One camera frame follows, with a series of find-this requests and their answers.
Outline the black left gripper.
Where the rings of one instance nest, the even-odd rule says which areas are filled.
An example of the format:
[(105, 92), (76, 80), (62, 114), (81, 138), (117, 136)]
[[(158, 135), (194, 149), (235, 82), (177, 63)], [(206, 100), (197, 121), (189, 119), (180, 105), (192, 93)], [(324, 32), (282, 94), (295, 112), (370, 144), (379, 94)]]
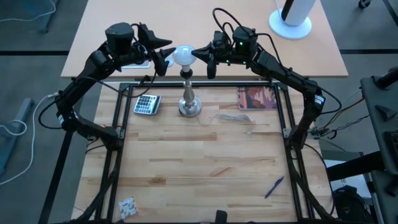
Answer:
[(176, 48), (172, 47), (170, 49), (160, 49), (156, 52), (156, 49), (165, 47), (172, 43), (171, 40), (160, 39), (155, 36), (152, 30), (147, 33), (147, 38), (139, 40), (138, 38), (133, 38), (134, 43), (132, 44), (132, 62), (133, 63), (144, 63), (145, 61), (153, 61), (155, 64), (155, 71), (158, 76), (163, 77), (167, 72), (169, 66), (169, 61), (167, 57), (172, 55)]

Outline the white round stand base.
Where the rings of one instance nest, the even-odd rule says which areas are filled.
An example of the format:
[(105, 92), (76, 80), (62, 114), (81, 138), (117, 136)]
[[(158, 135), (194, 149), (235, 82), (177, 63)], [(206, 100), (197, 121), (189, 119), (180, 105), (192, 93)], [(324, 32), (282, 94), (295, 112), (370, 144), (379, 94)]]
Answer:
[(312, 22), (308, 15), (315, 0), (285, 0), (283, 7), (279, 7), (278, 0), (275, 3), (277, 9), (268, 20), (275, 34), (289, 40), (299, 40), (309, 35)]

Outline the black aluminium table frame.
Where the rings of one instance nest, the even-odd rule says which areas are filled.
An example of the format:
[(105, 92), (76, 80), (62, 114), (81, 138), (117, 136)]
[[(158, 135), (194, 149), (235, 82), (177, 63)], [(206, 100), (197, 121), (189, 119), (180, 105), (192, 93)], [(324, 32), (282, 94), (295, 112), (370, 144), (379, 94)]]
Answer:
[[(180, 82), (158, 82), (147, 90), (162, 97), (155, 115), (135, 115), (142, 91), (137, 83), (107, 83), (121, 107), (123, 149), (116, 154), (119, 168), (111, 188), (106, 217), (120, 220), (118, 202), (134, 197), (138, 213), (127, 223), (208, 222), (217, 210), (231, 222), (296, 221), (312, 218), (314, 207), (302, 194), (291, 173), (299, 173), (302, 157), (288, 146), (283, 130), (291, 111), (289, 92), (280, 83), (196, 82), (202, 102), (199, 118), (184, 118), (177, 99)], [(237, 88), (274, 89), (277, 108), (240, 110)], [(270, 197), (275, 181), (283, 181)]]

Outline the white flood lightbulb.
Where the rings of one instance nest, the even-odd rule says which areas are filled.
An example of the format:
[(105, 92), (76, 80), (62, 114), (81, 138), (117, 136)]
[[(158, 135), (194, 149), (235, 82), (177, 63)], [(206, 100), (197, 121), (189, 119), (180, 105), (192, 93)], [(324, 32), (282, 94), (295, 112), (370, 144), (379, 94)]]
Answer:
[(188, 72), (191, 64), (193, 64), (197, 59), (192, 55), (193, 50), (194, 47), (191, 45), (180, 45), (172, 54), (174, 62), (182, 67), (183, 72)]

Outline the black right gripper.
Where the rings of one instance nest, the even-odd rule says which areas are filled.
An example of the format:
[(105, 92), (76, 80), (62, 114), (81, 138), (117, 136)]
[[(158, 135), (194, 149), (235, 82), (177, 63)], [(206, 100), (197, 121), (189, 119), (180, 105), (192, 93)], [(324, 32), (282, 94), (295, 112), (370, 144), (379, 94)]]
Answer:
[(214, 79), (216, 76), (216, 63), (231, 63), (231, 54), (235, 41), (216, 41), (215, 42), (215, 60), (214, 60), (214, 45), (209, 43), (207, 46), (191, 51), (191, 54), (202, 61), (208, 61), (206, 72), (208, 79)]

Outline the grey equipment cart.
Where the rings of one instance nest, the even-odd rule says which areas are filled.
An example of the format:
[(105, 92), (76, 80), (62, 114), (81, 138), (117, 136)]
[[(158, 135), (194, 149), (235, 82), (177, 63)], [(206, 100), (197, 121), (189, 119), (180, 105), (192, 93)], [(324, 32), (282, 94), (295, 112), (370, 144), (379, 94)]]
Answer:
[(360, 80), (379, 150), (327, 168), (329, 180), (374, 173), (382, 179), (374, 185), (385, 198), (380, 203), (385, 224), (398, 224), (398, 66), (383, 76)]

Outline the light wooden desk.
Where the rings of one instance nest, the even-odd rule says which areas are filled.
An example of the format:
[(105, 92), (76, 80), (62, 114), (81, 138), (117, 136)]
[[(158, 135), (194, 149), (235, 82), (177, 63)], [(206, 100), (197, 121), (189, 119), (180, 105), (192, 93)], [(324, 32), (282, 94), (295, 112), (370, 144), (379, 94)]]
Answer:
[(88, 0), (61, 76), (75, 77), (105, 40), (105, 30), (119, 22), (146, 24), (172, 47), (204, 47), (218, 30), (215, 19), (255, 28), (258, 42), (286, 67), (306, 77), (347, 77), (348, 72), (319, 0), (310, 11), (312, 30), (300, 40), (275, 35), (268, 18), (285, 0)]

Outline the blue-grey table leg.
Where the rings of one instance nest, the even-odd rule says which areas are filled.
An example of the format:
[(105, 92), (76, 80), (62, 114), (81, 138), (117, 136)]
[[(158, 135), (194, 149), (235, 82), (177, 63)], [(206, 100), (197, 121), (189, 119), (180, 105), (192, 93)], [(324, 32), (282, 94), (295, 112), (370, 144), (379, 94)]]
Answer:
[(58, 0), (50, 0), (50, 2), (52, 3), (53, 9), (41, 18), (40, 24), (39, 24), (39, 33), (40, 34), (46, 34), (49, 31), (50, 21), (52, 20), (53, 14), (57, 10)]
[[(33, 104), (34, 101), (31, 98), (25, 98), (18, 113), (16, 114), (15, 119), (25, 121)], [(9, 134), (4, 128), (0, 128), (0, 176), (2, 176), (5, 172), (7, 162), (12, 154), (12, 150), (14, 149), (18, 138), (18, 136)]]

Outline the small printed sticker sheet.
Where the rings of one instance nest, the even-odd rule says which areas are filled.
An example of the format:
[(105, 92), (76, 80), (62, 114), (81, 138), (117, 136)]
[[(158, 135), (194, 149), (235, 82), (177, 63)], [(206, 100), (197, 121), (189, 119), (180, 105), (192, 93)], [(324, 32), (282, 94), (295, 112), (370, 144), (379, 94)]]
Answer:
[(129, 197), (118, 202), (121, 218), (133, 216), (137, 213), (137, 204), (134, 197)]

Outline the grey desk calculator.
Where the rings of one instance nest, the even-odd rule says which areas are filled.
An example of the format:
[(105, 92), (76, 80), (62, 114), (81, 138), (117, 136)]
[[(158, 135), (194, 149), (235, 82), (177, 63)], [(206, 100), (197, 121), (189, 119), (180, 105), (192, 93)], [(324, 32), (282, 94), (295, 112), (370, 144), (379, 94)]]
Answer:
[(137, 99), (133, 112), (143, 115), (155, 115), (159, 109), (161, 99), (161, 96), (142, 95)]

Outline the white flat box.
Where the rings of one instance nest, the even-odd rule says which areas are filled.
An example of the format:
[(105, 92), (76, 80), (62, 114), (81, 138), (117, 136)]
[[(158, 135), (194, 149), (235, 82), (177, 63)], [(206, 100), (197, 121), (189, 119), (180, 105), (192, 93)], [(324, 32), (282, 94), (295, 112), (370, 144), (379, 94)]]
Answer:
[(129, 65), (125, 65), (125, 66), (123, 66), (123, 69), (148, 69), (148, 68), (150, 68), (150, 66), (151, 66), (151, 63), (149, 61), (145, 61), (142, 64), (132, 63)]

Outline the silver table lamp base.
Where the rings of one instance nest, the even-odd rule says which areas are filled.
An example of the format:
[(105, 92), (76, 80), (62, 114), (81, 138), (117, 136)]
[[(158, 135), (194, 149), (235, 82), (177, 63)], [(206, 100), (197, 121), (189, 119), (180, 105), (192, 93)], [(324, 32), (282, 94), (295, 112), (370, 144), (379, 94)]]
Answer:
[(202, 109), (202, 103), (192, 88), (190, 78), (193, 75), (192, 69), (184, 72), (183, 69), (180, 71), (180, 76), (184, 79), (183, 87), (184, 93), (182, 99), (179, 101), (179, 112), (186, 118), (194, 118), (200, 115)]

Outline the black backpack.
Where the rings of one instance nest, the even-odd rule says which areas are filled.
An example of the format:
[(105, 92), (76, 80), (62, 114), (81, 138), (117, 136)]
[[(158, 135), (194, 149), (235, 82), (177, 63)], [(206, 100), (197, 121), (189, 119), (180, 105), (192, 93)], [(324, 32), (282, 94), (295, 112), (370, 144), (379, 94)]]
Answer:
[(357, 188), (346, 185), (333, 191), (338, 217), (343, 221), (372, 223), (373, 218), (365, 207)]

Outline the blue pen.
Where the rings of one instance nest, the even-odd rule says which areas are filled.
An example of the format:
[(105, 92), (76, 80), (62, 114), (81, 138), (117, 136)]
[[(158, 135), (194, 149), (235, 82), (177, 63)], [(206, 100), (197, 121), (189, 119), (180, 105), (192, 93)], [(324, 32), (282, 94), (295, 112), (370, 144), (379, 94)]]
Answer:
[(283, 181), (284, 176), (280, 177), (279, 179), (277, 179), (274, 183), (274, 185), (270, 188), (270, 190), (265, 194), (264, 198), (268, 198), (271, 196), (271, 194), (273, 193), (273, 191), (279, 186), (279, 184)]

